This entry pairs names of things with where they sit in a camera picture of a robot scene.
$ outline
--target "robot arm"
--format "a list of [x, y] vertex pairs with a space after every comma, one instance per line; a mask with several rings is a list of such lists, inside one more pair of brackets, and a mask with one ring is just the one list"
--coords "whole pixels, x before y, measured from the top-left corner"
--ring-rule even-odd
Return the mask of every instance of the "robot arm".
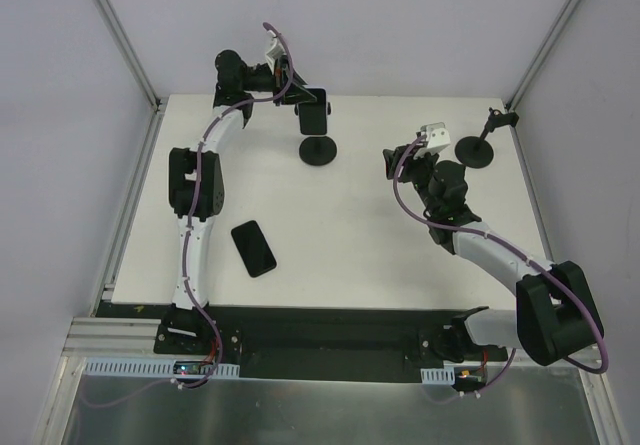
[[[218, 76], [213, 110], [207, 122], [210, 125], [201, 141], [189, 148], [174, 148], [169, 154], [169, 203], [177, 216], [180, 256], [173, 303], [158, 327], [158, 336], [163, 338], [162, 343], [156, 342], [154, 349], [162, 350], [160, 353], [208, 353], [211, 342], [216, 339], [210, 323], [198, 307], [194, 307], [194, 302], [204, 307], [209, 301], [203, 282], [209, 238], [225, 198], [220, 156], [252, 116], [254, 100], [249, 92], [272, 93], [272, 99], [259, 101], [304, 107], [305, 113], [300, 108], [298, 114], [301, 132], [305, 133], [309, 128], [305, 123], [312, 119], [316, 124], [311, 127], [313, 132], [326, 133], [326, 101], [321, 102], [317, 90], [306, 87], [305, 81], [295, 73], [286, 47], [273, 31], [265, 59], [266, 63], [248, 66], [233, 50], [219, 53], [215, 60]], [[326, 96], [324, 90], [321, 91], [321, 96]], [[318, 131], [322, 125], [324, 131]], [[197, 169], [200, 180], [196, 191]], [[185, 270], [188, 277], [182, 276]]]
[[[229, 107], [217, 106], [207, 123]], [[206, 286], [202, 280], [206, 277], [207, 254], [209, 237], [215, 221], [224, 205], [224, 183], [220, 167], [220, 155], [233, 138], [244, 128], [244, 116], [240, 110], [234, 110], [225, 115], [211, 132], [206, 142], [191, 148], [174, 148], [169, 154], [169, 202], [178, 217], [180, 233], [180, 250], [185, 250], [184, 241], [189, 229], [188, 214], [192, 205], [195, 183], [187, 178], [196, 168], [196, 154], [198, 147], [202, 147], [201, 180], [198, 204], [192, 219], [190, 245], [186, 248], [186, 257], [179, 257], [178, 270], [182, 270], [182, 262], [186, 260], [189, 270], [189, 284], [193, 295], [200, 306], [204, 306], [208, 297]], [[173, 303], [176, 307], [191, 310], [193, 303], [184, 287], [184, 278], [179, 274], [173, 293]]]
[[[420, 196], [434, 242], [495, 277], [515, 295], [516, 311], [479, 307], [464, 312], [442, 331], [433, 351], [445, 360], [461, 362], [465, 354], [482, 346], [506, 346], [522, 348], [537, 363], [549, 365], [593, 344], [593, 333], [575, 304], [529, 263], [535, 260], [571, 290], [603, 333], [580, 267], [572, 262], [554, 264], [514, 246], [527, 257], [523, 260], [500, 245], [500, 241], [512, 244], [495, 232], [491, 232], [494, 239], [487, 239], [489, 226], [466, 204], [465, 167], [438, 161], [438, 152], [449, 143], [443, 128], [443, 124], [436, 124], [421, 129], [425, 141], [409, 154], [398, 181], [411, 183]], [[407, 147], [383, 151], [388, 179], [394, 178]]]

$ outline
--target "gray wall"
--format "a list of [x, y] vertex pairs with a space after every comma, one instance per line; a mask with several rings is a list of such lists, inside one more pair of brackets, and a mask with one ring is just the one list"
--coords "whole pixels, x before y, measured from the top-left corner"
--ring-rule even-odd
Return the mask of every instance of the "gray wall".
[[209, 93], [213, 60], [286, 34], [303, 77], [347, 95], [506, 98], [565, 0], [111, 0], [161, 96]]
[[552, 251], [586, 270], [640, 443], [640, 0], [586, 0], [518, 111]]
[[28, 443], [150, 110], [92, 0], [0, 0], [0, 441]]

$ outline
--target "metal frame bar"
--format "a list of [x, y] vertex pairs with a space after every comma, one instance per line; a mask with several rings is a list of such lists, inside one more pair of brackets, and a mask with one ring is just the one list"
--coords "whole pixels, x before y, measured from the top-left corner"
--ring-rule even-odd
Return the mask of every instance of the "metal frame bar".
[[580, 379], [587, 398], [591, 418], [601, 445], [629, 444], [618, 407], [613, 400], [606, 375], [592, 375], [580, 371]]
[[518, 161], [520, 162], [520, 171], [524, 176], [524, 183], [527, 187], [527, 193], [529, 195], [529, 201], [531, 202], [533, 216], [536, 220], [538, 233], [540, 234], [542, 249], [544, 250], [544, 255], [547, 258], [547, 260], [552, 260], [553, 255], [551, 253], [551, 243], [549, 242], [549, 234], [547, 233], [547, 228], [545, 227], [544, 220], [542, 220], [542, 213], [540, 212], [540, 202], [538, 201], [538, 196], [536, 194], [535, 186], [533, 183], [533, 176], [531, 174], [531, 169], [529, 168], [527, 157], [525, 156], [524, 149], [522, 148], [522, 144], [520, 143], [520, 137], [518, 137], [517, 130], [513, 127], [510, 127], [510, 128], [511, 128], [511, 137], [513, 138], [513, 145], [516, 148], [516, 155], [518, 155]]
[[533, 79], [536, 77], [542, 66], [547, 61], [549, 53], [560, 39], [562, 32], [566, 29], [567, 24], [571, 21], [582, 1], [583, 0], [567, 0], [564, 3], [562, 8], [560, 9], [560, 13], [547, 32], [547, 35], [544, 37], [544, 40], [542, 40], [542, 44], [534, 55], [533, 60], [527, 68], [527, 71], [524, 73], [522, 79], [518, 83], [518, 86], [511, 95], [511, 98], [507, 100], [505, 105], [505, 108], [507, 110], [514, 110], [518, 107], [523, 97], [529, 90]]
[[142, 68], [140, 59], [138, 58], [138, 55], [133, 49], [129, 38], [124, 31], [122, 23], [120, 22], [120, 19], [118, 18], [113, 5], [111, 5], [111, 2], [109, 0], [94, 1], [96, 3], [98, 11], [100, 12], [100, 15], [102, 15], [105, 25], [109, 29], [109, 32], [111, 32], [111, 36], [116, 42], [118, 50], [120, 50], [120, 53], [122, 54], [122, 58], [131, 70], [131, 73], [140, 86], [140, 89], [147, 97], [149, 104], [154, 109], [157, 109], [158, 105], [160, 104], [158, 95], [153, 89], [153, 85], [149, 81], [149, 77], [144, 71], [144, 68]]
[[[75, 318], [62, 351], [63, 357], [157, 357], [159, 359], [193, 359], [193, 355], [157, 355], [153, 351], [160, 320], [129, 318]], [[572, 355], [576, 360], [595, 364], [600, 358], [592, 347]], [[444, 362], [445, 365], [460, 366]], [[515, 367], [539, 367], [524, 351], [518, 350]], [[559, 361], [552, 367], [573, 368]]]
[[71, 419], [73, 402], [78, 391], [86, 359], [81, 356], [62, 357], [33, 443], [59, 445]]
[[149, 163], [151, 162], [151, 155], [155, 148], [156, 139], [160, 132], [162, 125], [162, 119], [164, 118], [165, 104], [161, 103], [156, 112], [152, 115], [147, 131], [140, 146], [138, 158], [136, 160], [135, 168], [129, 180], [127, 187], [127, 193], [124, 203], [118, 214], [118, 220], [114, 235], [110, 241], [109, 252], [106, 256], [104, 265], [102, 266], [102, 272], [99, 275], [98, 283], [96, 284], [96, 291], [93, 303], [92, 313], [98, 308], [100, 301], [105, 297], [105, 294], [113, 293], [113, 283], [118, 274], [120, 263], [124, 255], [124, 250], [127, 245], [127, 239], [131, 226], [133, 225], [133, 219], [135, 217], [138, 202], [140, 200], [140, 194], [142, 193], [142, 187], [144, 180], [149, 170]]

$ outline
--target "black smartphone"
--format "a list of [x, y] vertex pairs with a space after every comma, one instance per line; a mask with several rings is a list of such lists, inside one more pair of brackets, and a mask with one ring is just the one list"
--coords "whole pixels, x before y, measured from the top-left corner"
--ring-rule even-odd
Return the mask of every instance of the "black smartphone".
[[231, 230], [231, 237], [251, 277], [259, 277], [276, 268], [276, 258], [255, 220]]

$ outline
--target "purple cable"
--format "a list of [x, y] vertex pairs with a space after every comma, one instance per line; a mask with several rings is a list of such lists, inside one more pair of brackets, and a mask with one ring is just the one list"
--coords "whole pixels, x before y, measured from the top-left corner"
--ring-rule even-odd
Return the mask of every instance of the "purple cable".
[[80, 399], [82, 404], [85, 405], [87, 408], [92, 408], [94, 410], [100, 410], [102, 408], [115, 407], [116, 405], [119, 405], [119, 404], [121, 404], [123, 402], [126, 402], [127, 400], [138, 396], [142, 392], [146, 392], [150, 388], [155, 387], [156, 385], [160, 385], [161, 383], [171, 383], [171, 380], [167, 379], [167, 378], [162, 378], [160, 380], [154, 380], [153, 382], [147, 383], [144, 387], [140, 387], [139, 389], [129, 393], [128, 395], [125, 395], [124, 397], [120, 397], [120, 398], [117, 398], [115, 400], [112, 400], [110, 402], [105, 402], [105, 403], [91, 403], [84, 396], [83, 387], [80, 386], [79, 389], [78, 389], [78, 398]]
[[498, 374], [495, 377], [489, 380], [487, 384], [484, 387], [482, 387], [482, 390], [481, 390], [482, 393], [484, 393], [485, 390], [487, 390], [489, 387], [494, 386], [500, 379], [502, 379], [502, 377], [504, 377], [507, 374], [507, 370], [509, 370], [509, 367], [511, 366], [515, 358], [516, 358], [516, 349], [514, 348], [511, 350], [511, 353], [509, 354], [509, 358], [507, 359], [507, 363], [504, 364], [504, 367], [502, 367], [502, 370], [500, 370], [500, 372], [498, 372]]
[[294, 75], [293, 59], [291, 58], [291, 54], [289, 53], [289, 47], [287, 46], [287, 42], [282, 37], [282, 34], [280, 32], [278, 32], [278, 30], [276, 30], [273, 27], [273, 25], [271, 25], [270, 23], [264, 22], [262, 24], [262, 26], [267, 31], [273, 32], [273, 34], [276, 36], [276, 38], [278, 40], [280, 40], [280, 43], [282, 44], [282, 48], [284, 48], [285, 54], [288, 57], [288, 60], [289, 60], [289, 76], [287, 78], [287, 83], [284, 85], [282, 90], [280, 90], [276, 95], [274, 95], [272, 97], [267, 97], [267, 98], [249, 98], [247, 100], [243, 100], [243, 101], [241, 101], [239, 103], [236, 103], [235, 105], [232, 105], [231, 107], [227, 108], [224, 112], [222, 112], [222, 114], [220, 114], [218, 117], [216, 117], [209, 124], [209, 126], [205, 130], [204, 134], [202, 135], [202, 140], [200, 141], [200, 143], [198, 143], [198, 149], [196, 151], [196, 183], [195, 183], [195, 187], [194, 187], [194, 191], [193, 191], [193, 201], [191, 202], [191, 208], [189, 209], [189, 213], [187, 214], [187, 228], [189, 230], [187, 231], [187, 233], [185, 233], [184, 246], [182, 248], [182, 276], [185, 277], [185, 279], [184, 279], [184, 288], [185, 288], [185, 290], [187, 292], [187, 295], [189, 296], [189, 300], [191, 300], [191, 303], [193, 303], [193, 306], [196, 308], [196, 310], [198, 310], [198, 312], [200, 312], [200, 314], [209, 323], [209, 325], [213, 329], [213, 333], [215, 333], [215, 335], [216, 335], [216, 340], [218, 342], [218, 353], [216, 353], [216, 360], [214, 362], [214, 365], [211, 367], [210, 370], [207, 371], [207, 373], [204, 375], [204, 377], [202, 377], [197, 382], [190, 383], [190, 384], [184, 384], [183, 387], [185, 387], [185, 388], [196, 388], [196, 387], [199, 387], [200, 385], [202, 385], [203, 383], [205, 383], [209, 379], [209, 377], [211, 375], [213, 375], [213, 373], [218, 368], [218, 365], [222, 361], [222, 338], [220, 337], [220, 331], [218, 330], [218, 327], [216, 326], [216, 322], [209, 316], [209, 314], [206, 312], [206, 310], [202, 306], [200, 306], [200, 304], [196, 300], [195, 296], [193, 295], [193, 292], [191, 291], [191, 287], [189, 286], [189, 275], [187, 273], [187, 256], [188, 256], [188, 250], [189, 250], [189, 239], [191, 238], [191, 230], [190, 229], [192, 228], [193, 214], [196, 211], [196, 206], [198, 205], [198, 198], [200, 197], [200, 180], [202, 178], [202, 175], [201, 175], [202, 149], [204, 148], [204, 145], [205, 145], [207, 139], [209, 138], [209, 135], [213, 131], [214, 127], [225, 116], [229, 115], [231, 112], [233, 112], [235, 110], [238, 110], [241, 107], [244, 107], [245, 105], [249, 105], [249, 104], [253, 104], [253, 103], [274, 102], [274, 101], [278, 100], [279, 98], [283, 97], [284, 94], [287, 93], [287, 90], [289, 90], [289, 87], [291, 87], [291, 85], [293, 84], [293, 75]]
[[520, 250], [518, 250], [516, 247], [514, 247], [513, 245], [511, 245], [509, 242], [507, 242], [506, 240], [493, 235], [491, 233], [487, 234], [485, 236], [485, 232], [480, 231], [480, 230], [475, 230], [473, 228], [465, 228], [465, 227], [455, 227], [452, 225], [442, 225], [440, 223], [435, 223], [435, 222], [431, 222], [429, 220], [426, 220], [425, 218], [416, 215], [415, 213], [413, 213], [409, 207], [407, 207], [407, 205], [402, 201], [402, 198], [400, 197], [400, 192], [398, 191], [398, 180], [400, 178], [400, 171], [402, 170], [402, 167], [404, 166], [404, 162], [406, 162], [407, 158], [409, 157], [409, 155], [411, 154], [411, 152], [413, 151], [413, 149], [416, 147], [416, 145], [418, 145], [420, 142], [422, 142], [425, 139], [424, 136], [420, 136], [418, 138], [416, 138], [413, 142], [411, 142], [411, 144], [407, 147], [407, 149], [404, 151], [404, 153], [402, 154], [402, 156], [400, 157], [400, 162], [398, 163], [398, 166], [395, 170], [395, 173], [393, 174], [393, 194], [396, 197], [396, 200], [398, 201], [398, 204], [400, 205], [400, 207], [413, 219], [417, 220], [420, 223], [423, 223], [425, 225], [428, 225], [430, 227], [433, 228], [439, 228], [441, 230], [448, 230], [451, 232], [464, 232], [464, 233], [472, 233], [474, 235], [479, 235], [481, 237], [485, 237], [488, 238], [489, 240], [493, 240], [494, 242], [496, 242], [499, 245], [502, 245], [504, 248], [506, 248], [507, 250], [509, 250], [511, 253], [513, 253], [516, 257], [518, 257], [519, 259], [528, 262], [529, 265], [531, 266], [531, 268], [533, 268], [534, 270], [536, 270], [537, 272], [541, 273], [549, 282], [551, 282], [556, 288], [558, 288], [562, 293], [564, 293], [569, 300], [571, 300], [573, 302], [573, 304], [578, 308], [578, 310], [580, 311], [580, 314], [582, 315], [582, 317], [586, 320], [587, 324], [589, 325], [589, 328], [591, 329], [591, 333], [593, 333], [593, 337], [596, 341], [596, 344], [598, 345], [598, 350], [600, 351], [600, 356], [601, 356], [601, 361], [602, 363], [600, 364], [599, 368], [593, 368], [593, 367], [589, 367], [588, 365], [584, 365], [570, 357], [565, 358], [565, 360], [567, 362], [569, 362], [572, 365], [575, 365], [576, 367], [589, 372], [589, 373], [596, 373], [596, 374], [602, 374], [605, 373], [607, 371], [607, 369], [609, 368], [609, 354], [607, 352], [607, 347], [604, 343], [604, 339], [602, 338], [602, 335], [600, 334], [600, 330], [598, 330], [598, 326], [596, 325], [595, 320], [593, 319], [593, 317], [591, 316], [591, 314], [589, 313], [589, 310], [587, 310], [587, 307], [584, 306], [584, 304], [580, 301], [580, 299], [571, 291], [569, 290], [560, 280], [558, 280], [556, 277], [554, 277], [553, 275], [551, 275], [547, 270], [544, 269], [544, 267], [542, 265], [540, 265], [539, 263], [535, 262], [534, 260], [530, 260], [529, 257], [527, 257], [524, 253], [522, 253]]

